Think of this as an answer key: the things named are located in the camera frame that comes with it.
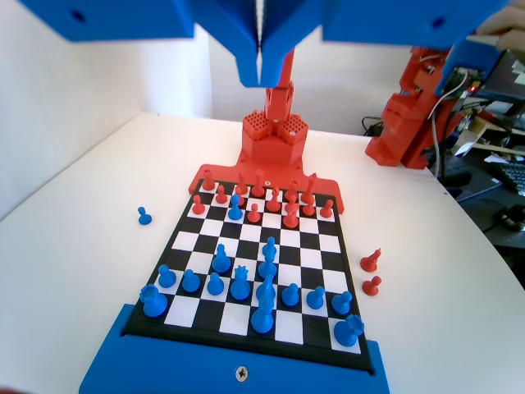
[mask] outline blue chess piece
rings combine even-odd
[[[295,306],[299,302],[299,288],[295,283],[291,283],[288,287],[286,287],[282,291],[282,302],[285,303],[285,305],[292,307]]]
[[[173,285],[175,285],[177,275],[173,271],[170,271],[167,265],[161,265],[158,268],[158,273],[160,274],[160,277],[158,278],[158,284],[161,287],[167,289],[168,287],[172,287]]]
[[[253,329],[259,334],[270,331],[273,327],[273,298],[264,296],[259,300],[259,307],[253,312],[251,322]]]
[[[272,275],[271,273],[268,273],[266,275],[266,279],[264,279],[264,282],[259,285],[257,290],[255,291],[255,295],[257,296],[257,299],[260,301],[263,297],[268,296],[272,300],[276,296],[276,289],[273,288],[273,277],[275,275]]]
[[[193,293],[199,289],[199,286],[200,277],[195,275],[193,270],[186,269],[182,279],[182,288],[189,293]]]
[[[139,223],[142,224],[143,226],[151,223],[151,215],[148,215],[146,213],[146,209],[144,209],[144,207],[139,207],[139,214],[140,214],[140,218],[139,218]]]
[[[247,282],[248,270],[245,266],[240,265],[235,269],[235,280],[231,284],[230,293],[238,301],[246,299],[249,295],[249,283]]]
[[[345,291],[341,295],[336,295],[331,299],[331,307],[337,314],[347,314],[350,311],[350,301],[352,295]]]
[[[167,307],[167,298],[158,292],[155,285],[147,285],[140,291],[140,300],[144,302],[144,314],[150,318],[161,315]]]
[[[208,282],[208,293],[212,296],[218,296],[224,290],[224,282],[218,273],[212,273],[210,282]]]
[[[212,267],[218,273],[225,273],[230,269],[231,261],[226,256],[226,251],[223,244],[219,244],[217,247],[217,257],[213,259]]]
[[[228,211],[228,217],[231,220],[239,220],[243,217],[243,212],[239,208],[239,196],[231,196],[231,209]]]
[[[306,303],[312,309],[319,309],[324,304],[322,297],[325,295],[325,289],[317,286],[315,290],[310,291],[306,295]]]
[[[363,334],[364,324],[357,314],[349,315],[344,322],[337,322],[334,327],[334,337],[342,345],[350,347],[355,345],[358,336]]]

